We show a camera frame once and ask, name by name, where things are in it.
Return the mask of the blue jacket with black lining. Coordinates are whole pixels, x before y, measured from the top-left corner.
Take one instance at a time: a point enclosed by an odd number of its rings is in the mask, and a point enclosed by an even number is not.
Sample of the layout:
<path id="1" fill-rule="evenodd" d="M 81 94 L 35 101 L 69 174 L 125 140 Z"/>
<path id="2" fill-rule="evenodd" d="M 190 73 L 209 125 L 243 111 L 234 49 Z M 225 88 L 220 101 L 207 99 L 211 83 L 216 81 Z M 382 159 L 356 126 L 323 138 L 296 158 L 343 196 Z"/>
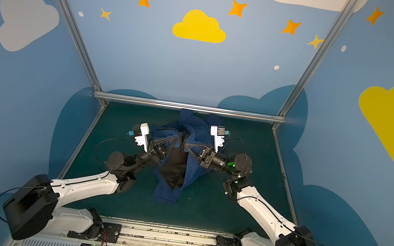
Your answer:
<path id="1" fill-rule="evenodd" d="M 194 156 L 188 152 L 185 144 L 214 147 L 211 126 L 224 126 L 224 119 L 213 114 L 201 119 L 188 109 L 181 110 L 176 121 L 162 126 L 149 126 L 154 139 L 177 138 L 172 151 L 163 163 L 154 169 L 158 180 L 153 192 L 156 201 L 163 204 L 176 204 L 184 188 L 210 172 L 209 169 L 200 166 Z"/>

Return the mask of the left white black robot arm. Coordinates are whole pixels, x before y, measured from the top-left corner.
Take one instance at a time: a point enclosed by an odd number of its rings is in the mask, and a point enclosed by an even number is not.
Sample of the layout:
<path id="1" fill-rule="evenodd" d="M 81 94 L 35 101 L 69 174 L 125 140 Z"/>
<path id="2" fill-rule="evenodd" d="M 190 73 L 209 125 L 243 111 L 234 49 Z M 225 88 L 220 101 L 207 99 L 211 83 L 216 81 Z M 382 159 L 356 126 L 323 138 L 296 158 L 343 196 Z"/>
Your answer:
<path id="1" fill-rule="evenodd" d="M 51 180 L 42 174 L 31 178 L 3 204 L 11 237 L 24 240 L 53 230 L 67 232 L 71 237 L 104 241 L 104 224 L 95 209 L 74 210 L 64 206 L 128 190 L 136 182 L 137 172 L 149 165 L 163 164 L 179 143 L 176 136 L 165 137 L 150 141 L 147 152 L 137 156 L 114 152 L 105 163 L 107 170 L 96 175 Z"/>

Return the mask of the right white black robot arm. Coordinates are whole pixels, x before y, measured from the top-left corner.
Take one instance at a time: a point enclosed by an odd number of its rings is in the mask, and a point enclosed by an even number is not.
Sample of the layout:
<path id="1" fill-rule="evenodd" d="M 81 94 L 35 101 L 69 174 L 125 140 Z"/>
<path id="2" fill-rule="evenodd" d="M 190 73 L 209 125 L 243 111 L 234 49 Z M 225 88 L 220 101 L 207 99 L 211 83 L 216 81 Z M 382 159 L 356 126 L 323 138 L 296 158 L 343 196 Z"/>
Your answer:
<path id="1" fill-rule="evenodd" d="M 200 167 L 218 170 L 229 175 L 223 183 L 226 196 L 241 206 L 266 233 L 259 236 L 255 231 L 238 237 L 240 246 L 316 246 L 312 232 L 304 226 L 296 226 L 287 220 L 252 184 L 252 160 L 246 153 L 228 157 L 217 153 L 206 145 L 187 143 L 185 150 L 191 154 Z"/>

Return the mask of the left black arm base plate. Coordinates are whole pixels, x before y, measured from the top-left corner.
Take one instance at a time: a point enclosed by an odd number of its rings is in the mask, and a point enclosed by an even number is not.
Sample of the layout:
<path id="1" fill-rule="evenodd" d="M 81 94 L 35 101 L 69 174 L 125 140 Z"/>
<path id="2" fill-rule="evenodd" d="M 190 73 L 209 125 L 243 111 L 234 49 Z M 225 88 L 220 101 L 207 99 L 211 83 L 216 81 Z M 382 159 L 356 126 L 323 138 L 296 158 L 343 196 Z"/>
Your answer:
<path id="1" fill-rule="evenodd" d="M 105 241 L 107 243 L 116 243 L 122 230 L 121 224 L 94 222 L 88 229 L 83 232 L 69 231 L 67 237 L 80 240 Z"/>

